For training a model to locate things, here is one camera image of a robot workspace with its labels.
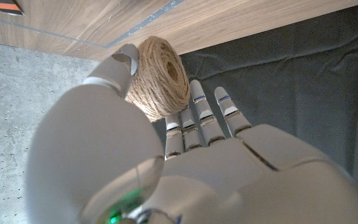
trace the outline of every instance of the metal strip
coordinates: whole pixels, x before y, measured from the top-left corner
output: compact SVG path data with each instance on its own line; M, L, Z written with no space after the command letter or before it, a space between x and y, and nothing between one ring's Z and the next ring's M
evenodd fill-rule
M46 30L36 29L36 28L33 28L33 27L18 24L18 23L15 23L15 22L8 22L8 21L2 20L2 19L0 19L0 23L20 27L20 28L23 28L23 29L36 31L36 32L42 33L42 34L53 35L55 37L63 38L63 39L66 39L66 40L77 41L77 42L92 45L92 46L95 46L95 47L102 47L104 49L108 49L108 48L120 43L125 38L129 37L130 35L136 33L138 30L140 30L141 28L145 27L147 24L151 23L152 21L158 19L160 16L164 15L165 13L170 11L171 9L177 7L180 3L184 2L184 1L185 0L171 0L166 5L161 7L159 10L153 12L151 15L146 17L142 22L140 22L137 25L135 25L134 27L130 28L127 32L123 33L118 38L116 38L112 42L106 44L105 46L100 45L100 44L95 44L95 43L92 43L92 42L88 42L88 41L85 41L85 40L80 40L80 39L73 38L73 37L67 37L65 35L57 34L57 33L54 33L54 32L49 32L49 31L46 31Z
M45 31L45 30L40 30L40 29L28 27L28 26L25 26L25 25L22 25L22 24L17 24L17 23L15 23L15 22L8 22L8 21L5 21L5 20L0 19L0 23L8 24L8 25L16 26L16 27L20 27L20 28L23 28L23 29L28 29L28 30L36 31L36 32L43 33L43 34L54 35L55 37L60 37L60 38L66 39L66 40L74 40L74 41L81 42L81 43L84 43L84 44L88 44L88 45L92 45L92 46L96 46L96 47L103 47L103 48L104 48L104 46L99 45L99 44L94 44L94 43L92 43L92 42L88 42L88 41L85 41L85 40L80 40L80 39L76 39L76 38L72 38L72 37L67 37L67 36L65 36L65 35L56 34L56 33L54 33L54 32L49 32L49 31Z
M115 40L113 40L112 42L106 44L106 48L110 48L118 43L120 43L121 41L123 41L125 38L129 37L130 35L136 33L138 30L140 30L141 28L145 27L147 24L153 22L154 20L156 20L157 18L159 18L160 16L164 15L165 13L167 13L168 11L170 11L171 9L177 7L180 3L182 3L185 0L171 0L170 2L168 2L166 5L162 6L159 10L153 12L151 15L149 15L148 17L146 17L142 22L138 23L136 26L130 28L127 32L123 33L122 35L120 35L119 37L117 37Z

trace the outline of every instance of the silver accent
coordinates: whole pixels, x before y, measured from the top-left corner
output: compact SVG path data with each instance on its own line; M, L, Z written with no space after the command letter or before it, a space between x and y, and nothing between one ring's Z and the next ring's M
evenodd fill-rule
M227 128L232 137L235 137L236 134L242 130L252 127L241 111L238 110L223 87L217 87L214 93L216 102L221 109Z
M87 85L87 84L102 85L102 86L111 87L118 92L122 91L121 86L118 85L118 83L112 79L106 80L104 78L99 78L99 77L88 77L88 78L84 79L82 84L83 85Z
M182 133L183 139L185 142L185 152L188 152L197 147L203 147L203 143L201 142L200 132L194 122L193 115L191 114L190 108L179 112L180 120L182 123Z
M133 44L124 44L120 49L118 49L112 57L120 57L122 55L125 55L130 58L131 60L131 69L130 73L132 76L135 75L138 67L138 61L139 61L139 52L135 45Z
M206 100L203 87L198 80L190 82L191 97L194 101L197 115L200 119L204 140L207 146L218 140L225 140L221 127Z
M167 127L167 141L165 143L165 159L179 156L185 152L183 147L183 135L180 129L178 114L170 114L165 118Z
M170 218L165 212L159 209L148 209L137 218L138 224L176 224L176 222Z
M110 86L119 96L125 98L131 86L132 76L136 73L138 61L139 55L135 45L123 45L93 70L86 78L85 84Z

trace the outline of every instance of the robot finger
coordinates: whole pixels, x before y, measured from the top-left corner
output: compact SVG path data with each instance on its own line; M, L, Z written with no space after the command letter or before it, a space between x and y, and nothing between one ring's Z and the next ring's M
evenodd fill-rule
M203 147L200 132L194 122L193 115L189 107L180 111L180 121L182 125L183 139L185 142L185 151L190 151L197 147Z
M206 100L204 90L198 80L190 82L191 98L196 107L197 116L200 119L201 130L207 146L218 140L225 140L221 127L216 121L211 108Z
M165 117L167 127L167 141L165 143L165 159L178 156L185 152L183 147L183 135L180 129L178 113Z
M232 137L235 137L240 131L252 127L223 87L219 86L215 89L215 99Z

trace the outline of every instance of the green led light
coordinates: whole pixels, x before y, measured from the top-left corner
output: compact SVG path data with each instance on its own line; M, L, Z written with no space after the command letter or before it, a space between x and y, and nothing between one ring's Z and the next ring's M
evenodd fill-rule
M113 223L116 223L118 221L118 217L112 217L110 219L110 223L113 224Z

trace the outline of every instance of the ball of twine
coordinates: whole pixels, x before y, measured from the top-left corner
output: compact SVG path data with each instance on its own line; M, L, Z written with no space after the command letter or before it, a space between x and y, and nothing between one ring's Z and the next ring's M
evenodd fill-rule
M152 36L138 50L139 67L125 100L140 108L151 122L184 109L190 87L175 50L166 40Z

